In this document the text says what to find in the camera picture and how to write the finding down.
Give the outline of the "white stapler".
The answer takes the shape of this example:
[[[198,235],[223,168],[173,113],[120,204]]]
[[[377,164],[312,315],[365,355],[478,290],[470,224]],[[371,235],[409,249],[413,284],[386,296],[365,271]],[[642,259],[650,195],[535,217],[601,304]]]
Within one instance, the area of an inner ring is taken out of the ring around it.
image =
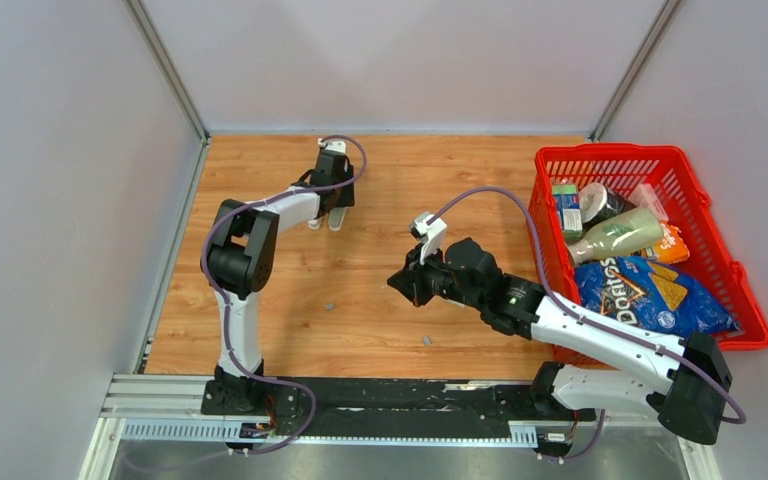
[[[318,230],[325,225],[331,231],[340,231],[348,210],[348,207],[335,207],[321,217],[309,220],[307,226],[312,230]]]

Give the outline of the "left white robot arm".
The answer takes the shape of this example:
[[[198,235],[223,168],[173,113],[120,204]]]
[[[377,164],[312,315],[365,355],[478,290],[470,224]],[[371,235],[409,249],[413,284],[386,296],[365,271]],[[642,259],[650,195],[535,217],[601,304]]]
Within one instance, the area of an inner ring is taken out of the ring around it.
[[[305,224],[337,231],[354,204],[354,168],[343,140],[323,139],[312,169],[267,199],[220,205],[200,266],[220,313],[220,357],[205,386],[206,415],[250,415],[266,399],[258,338],[260,293],[269,281],[281,233]]]

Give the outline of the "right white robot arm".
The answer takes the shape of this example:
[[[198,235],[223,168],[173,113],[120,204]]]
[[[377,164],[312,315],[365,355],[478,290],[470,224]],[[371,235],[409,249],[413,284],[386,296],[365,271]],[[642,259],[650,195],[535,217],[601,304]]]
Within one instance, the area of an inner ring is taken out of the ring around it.
[[[563,411],[600,409],[655,418],[686,440],[713,445],[734,405],[732,375],[717,342],[694,332],[687,338],[656,333],[584,309],[543,285],[504,272],[494,256],[470,238],[446,251],[419,243],[387,280],[413,306],[433,298],[476,310],[508,336],[576,350],[603,364],[587,370],[559,362],[544,365],[530,392],[543,418]]]

